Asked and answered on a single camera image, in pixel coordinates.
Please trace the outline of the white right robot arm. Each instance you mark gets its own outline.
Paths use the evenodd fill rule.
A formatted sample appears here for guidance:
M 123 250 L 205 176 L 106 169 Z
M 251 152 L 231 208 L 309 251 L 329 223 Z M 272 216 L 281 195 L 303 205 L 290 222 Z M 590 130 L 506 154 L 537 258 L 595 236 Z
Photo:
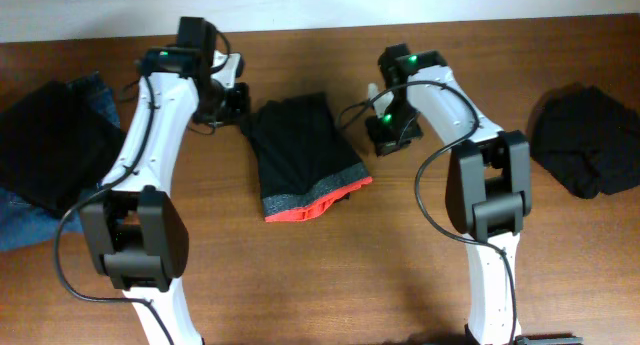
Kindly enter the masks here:
M 529 143 L 489 120 L 456 82 L 437 51 L 387 47 L 378 59 L 384 90 L 370 89 L 367 118 L 375 152 L 386 156 L 422 136 L 424 117 L 443 146 L 419 167 L 448 155 L 445 207 L 454 227 L 444 236 L 465 245 L 471 309 L 465 333 L 473 344 L 514 344 L 521 334 L 515 297 L 515 257 L 532 208 Z

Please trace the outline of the black pants with red waistband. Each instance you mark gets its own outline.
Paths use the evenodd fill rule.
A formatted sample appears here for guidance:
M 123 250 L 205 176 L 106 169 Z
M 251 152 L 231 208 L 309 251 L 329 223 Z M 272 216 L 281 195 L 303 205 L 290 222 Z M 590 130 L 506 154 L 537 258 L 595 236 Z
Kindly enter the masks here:
M 240 123 L 257 159 L 264 219 L 303 222 L 373 182 L 335 128 L 326 95 L 268 101 Z

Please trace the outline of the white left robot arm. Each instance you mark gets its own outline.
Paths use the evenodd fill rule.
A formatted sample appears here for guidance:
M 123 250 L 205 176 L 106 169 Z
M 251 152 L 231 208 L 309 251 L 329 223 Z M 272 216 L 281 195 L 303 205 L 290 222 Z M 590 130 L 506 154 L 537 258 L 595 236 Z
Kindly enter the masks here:
M 184 294 L 189 235 L 171 201 L 191 121 L 225 126 L 248 111 L 239 53 L 156 48 L 140 66 L 137 106 L 100 195 L 79 210 L 96 271 L 133 305 L 151 344 L 201 344 Z

